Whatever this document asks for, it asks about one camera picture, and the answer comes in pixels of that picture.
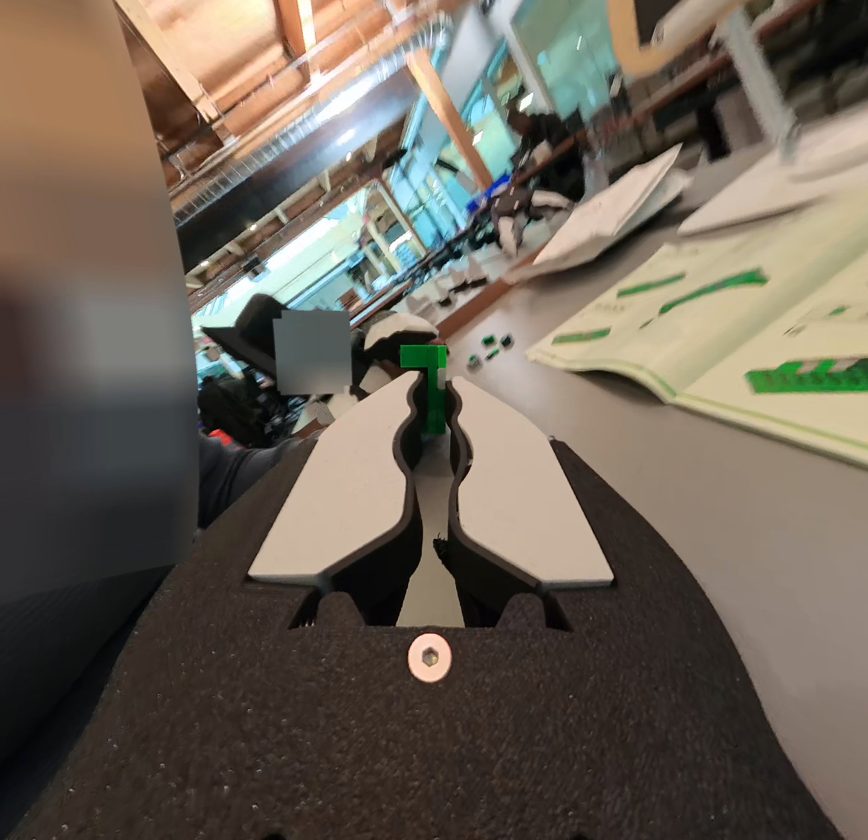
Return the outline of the person's left forearm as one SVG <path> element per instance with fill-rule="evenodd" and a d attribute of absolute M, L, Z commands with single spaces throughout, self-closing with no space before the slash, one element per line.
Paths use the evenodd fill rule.
<path fill-rule="evenodd" d="M 226 446 L 216 438 L 199 433 L 197 530 L 208 528 L 285 457 L 318 440 L 322 432 L 292 437 L 272 448 L 253 449 Z"/>

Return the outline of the background black white equipment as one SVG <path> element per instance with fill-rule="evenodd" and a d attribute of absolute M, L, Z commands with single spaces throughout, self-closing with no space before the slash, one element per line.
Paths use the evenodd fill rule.
<path fill-rule="evenodd" d="M 515 258 L 529 221 L 551 220 L 558 213 L 569 215 L 576 206 L 576 202 L 557 192 L 509 184 L 491 199 L 496 240 L 505 254 Z"/>

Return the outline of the white paper booklet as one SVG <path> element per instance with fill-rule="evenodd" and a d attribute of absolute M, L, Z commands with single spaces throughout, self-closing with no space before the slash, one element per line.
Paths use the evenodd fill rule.
<path fill-rule="evenodd" d="M 577 206 L 533 262 L 505 273 L 516 285 L 584 266 L 657 217 L 689 188 L 693 177 L 676 166 L 682 143 Z"/>

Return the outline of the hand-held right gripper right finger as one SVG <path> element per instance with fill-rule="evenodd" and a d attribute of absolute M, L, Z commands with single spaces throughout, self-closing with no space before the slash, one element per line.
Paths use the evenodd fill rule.
<path fill-rule="evenodd" d="M 520 595 L 567 627 L 555 595 L 615 577 L 563 466 L 570 452 L 469 379 L 446 385 L 453 481 L 443 564 L 467 627 L 494 627 Z"/>

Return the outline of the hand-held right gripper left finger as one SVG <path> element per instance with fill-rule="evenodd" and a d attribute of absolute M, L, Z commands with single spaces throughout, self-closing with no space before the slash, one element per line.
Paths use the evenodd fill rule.
<path fill-rule="evenodd" d="M 368 625 L 395 625 L 422 557 L 413 470 L 422 373 L 354 406 L 313 445 L 249 569 L 258 585 L 349 595 Z"/>

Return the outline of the green and white brick assembly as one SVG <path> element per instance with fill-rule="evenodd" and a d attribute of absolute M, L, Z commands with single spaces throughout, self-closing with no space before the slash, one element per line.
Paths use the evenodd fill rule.
<path fill-rule="evenodd" d="M 446 345 L 402 345 L 399 355 L 403 369 L 420 371 L 425 377 L 425 433 L 429 436 L 444 434 L 448 361 Z"/>

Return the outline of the open building instruction booklet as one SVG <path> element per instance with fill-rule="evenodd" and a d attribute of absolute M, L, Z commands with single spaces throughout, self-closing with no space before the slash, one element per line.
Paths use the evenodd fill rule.
<path fill-rule="evenodd" d="M 866 195 L 849 195 L 663 245 L 526 357 L 865 468 L 866 287 Z"/>

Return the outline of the white flat board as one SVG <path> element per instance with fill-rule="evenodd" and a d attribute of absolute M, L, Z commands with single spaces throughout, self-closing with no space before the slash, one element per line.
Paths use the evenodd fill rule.
<path fill-rule="evenodd" d="M 688 237 L 813 205 L 867 185 L 867 109 L 800 130 L 793 149 L 760 159 L 679 226 Z"/>

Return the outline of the grey desk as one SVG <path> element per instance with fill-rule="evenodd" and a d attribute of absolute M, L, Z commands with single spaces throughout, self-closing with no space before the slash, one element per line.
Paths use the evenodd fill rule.
<path fill-rule="evenodd" d="M 626 379 L 524 357 L 766 149 L 696 170 L 662 224 L 597 262 L 498 294 L 450 335 L 450 364 L 464 372 L 486 334 L 515 338 L 475 383 L 569 444 L 678 553 L 802 779 L 842 834 L 866 838 L 866 471 L 662 404 Z"/>

